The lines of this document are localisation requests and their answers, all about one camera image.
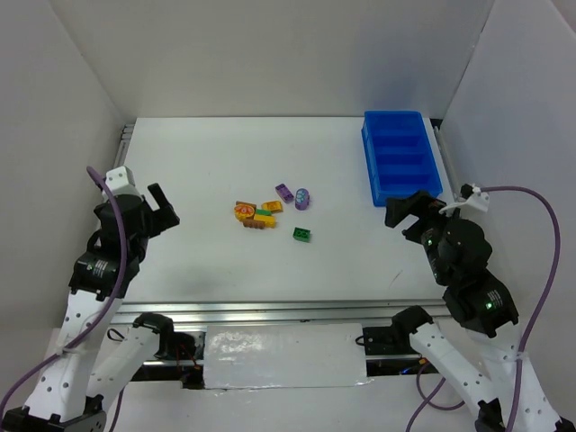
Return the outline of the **yellow round orange-print lego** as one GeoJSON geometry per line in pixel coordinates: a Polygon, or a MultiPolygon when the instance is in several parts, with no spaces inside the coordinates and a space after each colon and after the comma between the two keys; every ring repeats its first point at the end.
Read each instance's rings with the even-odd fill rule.
{"type": "Polygon", "coordinates": [[[237,204],[234,207],[234,215],[238,221],[252,220],[256,214],[256,208],[248,204],[237,204]]]}

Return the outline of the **green curved lego brick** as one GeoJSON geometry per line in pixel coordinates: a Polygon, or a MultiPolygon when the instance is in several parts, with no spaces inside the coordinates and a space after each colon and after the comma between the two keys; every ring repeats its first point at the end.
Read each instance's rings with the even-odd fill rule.
{"type": "Polygon", "coordinates": [[[255,215],[261,215],[261,216],[272,216],[272,212],[269,210],[265,210],[265,209],[255,209],[255,215]]]}

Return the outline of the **long brown lego plate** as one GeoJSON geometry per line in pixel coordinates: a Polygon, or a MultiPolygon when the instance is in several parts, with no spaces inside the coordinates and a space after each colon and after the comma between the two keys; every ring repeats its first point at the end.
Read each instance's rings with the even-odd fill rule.
{"type": "Polygon", "coordinates": [[[247,219],[243,220],[242,224],[245,228],[251,228],[251,229],[263,230],[266,227],[266,223],[262,220],[247,219]]]}

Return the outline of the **yellow lego brick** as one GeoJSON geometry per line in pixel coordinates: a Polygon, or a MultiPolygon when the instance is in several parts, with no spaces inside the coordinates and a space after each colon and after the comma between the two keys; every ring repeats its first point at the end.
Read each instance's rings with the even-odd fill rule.
{"type": "Polygon", "coordinates": [[[258,226],[265,228],[273,229],[276,225],[275,217],[272,215],[256,214],[253,220],[257,223],[258,226]]]}

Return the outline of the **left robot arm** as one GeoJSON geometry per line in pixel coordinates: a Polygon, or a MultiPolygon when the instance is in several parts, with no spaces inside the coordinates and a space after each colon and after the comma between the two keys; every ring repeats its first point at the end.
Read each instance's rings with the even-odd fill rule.
{"type": "Polygon", "coordinates": [[[121,192],[113,202],[95,207],[100,227],[74,264],[59,346],[34,368],[39,381],[21,407],[8,409],[1,403],[3,431],[102,431],[133,375],[152,356],[167,353],[173,321],[144,312],[115,350],[96,362],[149,240],[180,222],[159,184],[149,185],[148,191],[155,210],[137,193],[121,192]]]}

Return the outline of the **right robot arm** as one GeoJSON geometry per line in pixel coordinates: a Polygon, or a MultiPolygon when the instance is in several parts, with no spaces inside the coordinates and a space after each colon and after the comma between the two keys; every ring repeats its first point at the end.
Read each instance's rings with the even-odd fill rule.
{"type": "Polygon", "coordinates": [[[551,291],[559,264],[559,223],[551,204],[541,203],[553,224],[555,250],[550,274],[525,326],[509,289],[488,269],[492,247],[482,228],[461,217],[465,207],[486,212],[491,188],[466,184],[460,198],[445,203],[425,191],[386,201],[389,228],[408,216],[416,221],[402,234],[421,245],[451,318],[478,347],[481,372],[447,339],[420,306],[397,313],[388,327],[364,328],[355,343],[367,355],[411,349],[449,383],[472,414],[477,431],[573,431],[574,424],[552,406],[526,351],[527,340],[551,291]]]}

